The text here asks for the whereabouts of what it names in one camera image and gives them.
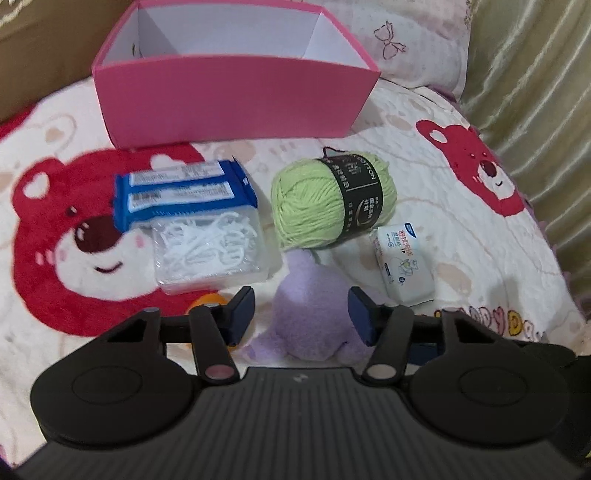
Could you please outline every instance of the wet wipes package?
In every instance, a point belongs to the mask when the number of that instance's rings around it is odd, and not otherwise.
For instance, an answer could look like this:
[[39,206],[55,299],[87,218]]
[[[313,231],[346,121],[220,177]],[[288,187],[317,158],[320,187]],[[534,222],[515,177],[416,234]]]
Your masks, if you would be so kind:
[[378,227],[371,240],[390,298],[409,307],[434,298],[431,268],[411,223]]
[[121,232],[148,227],[153,218],[245,205],[256,208],[256,194],[235,159],[137,171],[115,178],[113,219]]

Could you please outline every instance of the white package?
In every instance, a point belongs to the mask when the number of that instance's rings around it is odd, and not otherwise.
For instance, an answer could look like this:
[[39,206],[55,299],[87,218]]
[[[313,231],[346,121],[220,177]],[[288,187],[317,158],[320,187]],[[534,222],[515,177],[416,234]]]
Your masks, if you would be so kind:
[[388,297],[407,307],[434,299],[433,274],[412,224],[375,228],[371,240]]
[[266,280],[267,252],[251,206],[151,222],[156,281],[167,294]]

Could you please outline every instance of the clear plastic container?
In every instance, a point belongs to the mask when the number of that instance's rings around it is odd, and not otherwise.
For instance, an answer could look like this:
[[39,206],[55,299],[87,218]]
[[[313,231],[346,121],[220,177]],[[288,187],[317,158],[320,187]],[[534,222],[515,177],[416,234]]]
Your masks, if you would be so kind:
[[269,259],[252,206],[151,221],[156,281],[169,295],[266,280]]

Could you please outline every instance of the cardboard box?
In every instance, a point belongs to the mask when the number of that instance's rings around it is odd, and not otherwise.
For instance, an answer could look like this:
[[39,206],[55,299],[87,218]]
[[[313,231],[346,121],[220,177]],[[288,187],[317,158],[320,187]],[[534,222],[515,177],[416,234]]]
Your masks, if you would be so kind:
[[0,122],[88,77],[100,46],[130,4],[0,0]]
[[92,73],[118,148],[344,137],[380,74],[331,13],[285,0],[137,0]]

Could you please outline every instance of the yarn ball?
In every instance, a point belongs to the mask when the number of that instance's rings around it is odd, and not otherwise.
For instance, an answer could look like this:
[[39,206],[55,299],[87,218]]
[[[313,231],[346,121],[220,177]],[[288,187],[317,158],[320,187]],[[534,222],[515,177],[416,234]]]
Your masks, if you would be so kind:
[[[357,154],[369,160],[382,186],[382,212],[374,226],[394,213],[396,187],[388,163],[376,155]],[[345,222],[345,204],[335,176],[315,159],[302,159],[277,173],[271,185],[273,220],[282,249],[324,247],[337,240]]]

